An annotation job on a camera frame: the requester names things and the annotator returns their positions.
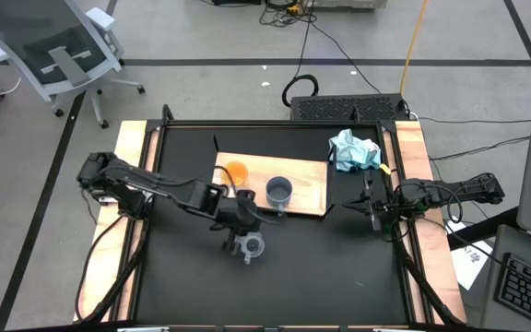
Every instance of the black keyboard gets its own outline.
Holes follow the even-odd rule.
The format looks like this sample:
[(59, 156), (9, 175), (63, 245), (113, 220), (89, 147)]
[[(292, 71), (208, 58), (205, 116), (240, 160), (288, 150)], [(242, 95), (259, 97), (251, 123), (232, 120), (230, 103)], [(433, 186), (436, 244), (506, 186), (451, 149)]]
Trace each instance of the black keyboard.
[(531, 264), (512, 254), (503, 256), (495, 301), (531, 319)]

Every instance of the crumpled cloth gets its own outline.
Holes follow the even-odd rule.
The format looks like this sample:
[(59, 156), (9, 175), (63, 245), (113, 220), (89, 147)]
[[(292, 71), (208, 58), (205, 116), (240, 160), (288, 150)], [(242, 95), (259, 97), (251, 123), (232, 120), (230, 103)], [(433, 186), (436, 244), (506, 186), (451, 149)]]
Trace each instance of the crumpled cloth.
[(380, 147), (370, 139), (361, 140), (351, 134), (351, 129), (344, 129), (339, 135), (329, 138), (329, 148), (337, 146), (337, 169), (343, 172), (365, 170), (373, 167), (379, 169), (381, 161)]

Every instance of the concrete floor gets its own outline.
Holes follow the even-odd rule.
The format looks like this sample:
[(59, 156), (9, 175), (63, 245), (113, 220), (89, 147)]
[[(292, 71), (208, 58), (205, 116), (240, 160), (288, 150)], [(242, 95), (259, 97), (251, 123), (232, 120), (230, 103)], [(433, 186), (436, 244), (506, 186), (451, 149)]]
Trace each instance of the concrete floor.
[[(105, 9), (108, 0), (77, 1), (83, 9)], [(531, 40), (531, 1), (513, 0)], [(391, 0), (375, 13), (317, 13), (317, 25), (359, 59), (403, 59), (421, 0)], [(295, 65), (268, 65), (300, 56), (305, 24), (285, 29), (258, 24), (262, 7), (220, 8), (199, 0), (118, 0), (115, 32), (125, 59), (265, 59), (264, 65), (168, 66), (159, 61), (128, 65), (121, 77), (145, 84), (134, 89), (104, 90), (102, 108), (111, 127), (101, 130), (84, 102), (58, 173), (41, 231), (21, 284), (7, 328), (69, 324), (83, 259), (93, 225), (81, 200), (75, 176), (91, 151), (114, 146), (122, 120), (158, 118), (168, 103), (180, 119), (288, 119), (280, 93)], [(311, 30), (306, 58), (343, 58), (336, 46)], [(431, 1), (414, 52), (415, 59), (529, 60), (511, 16), (500, 0)], [(398, 91), (402, 67), (361, 66), (382, 92)], [(372, 93), (348, 65), (307, 65), (321, 94)], [(18, 77), (0, 65), (0, 85)], [(298, 84), (290, 94), (310, 93)], [(531, 66), (414, 66), (405, 91), (420, 116), (444, 120), (531, 118)], [(66, 118), (51, 115), (27, 83), (0, 101), (0, 303), (34, 215)], [(529, 124), (424, 123), (433, 157), (529, 135)], [(439, 163), (446, 181), (493, 172), (507, 195), (503, 204), (485, 206), (492, 216), (517, 205), (527, 144)], [(482, 219), (469, 206), (469, 220)], [(464, 292), (471, 323), (480, 310), (480, 283)]]

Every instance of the gray cup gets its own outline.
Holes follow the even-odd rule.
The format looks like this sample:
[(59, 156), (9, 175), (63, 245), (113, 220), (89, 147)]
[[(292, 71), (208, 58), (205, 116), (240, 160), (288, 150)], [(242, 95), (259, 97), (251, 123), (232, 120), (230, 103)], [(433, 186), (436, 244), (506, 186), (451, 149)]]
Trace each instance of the gray cup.
[(282, 176), (277, 176), (267, 182), (265, 186), (267, 203), (274, 207), (279, 216), (284, 212), (284, 207), (290, 202), (292, 196), (292, 184)]

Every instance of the wooden cutting board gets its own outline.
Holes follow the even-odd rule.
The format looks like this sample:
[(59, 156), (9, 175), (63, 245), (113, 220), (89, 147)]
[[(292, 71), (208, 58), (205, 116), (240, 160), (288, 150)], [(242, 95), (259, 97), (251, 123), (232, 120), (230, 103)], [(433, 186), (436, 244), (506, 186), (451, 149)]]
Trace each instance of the wooden cutting board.
[[(327, 202), (327, 163), (324, 161), (293, 160), (284, 158), (219, 152), (216, 165), (225, 166), (239, 161), (247, 166), (247, 180), (238, 189), (255, 191), (255, 204), (273, 209), (267, 204), (266, 184), (275, 176), (283, 176), (292, 183), (292, 196), (286, 212), (323, 216)], [(212, 182), (224, 184), (226, 173), (215, 169)]]

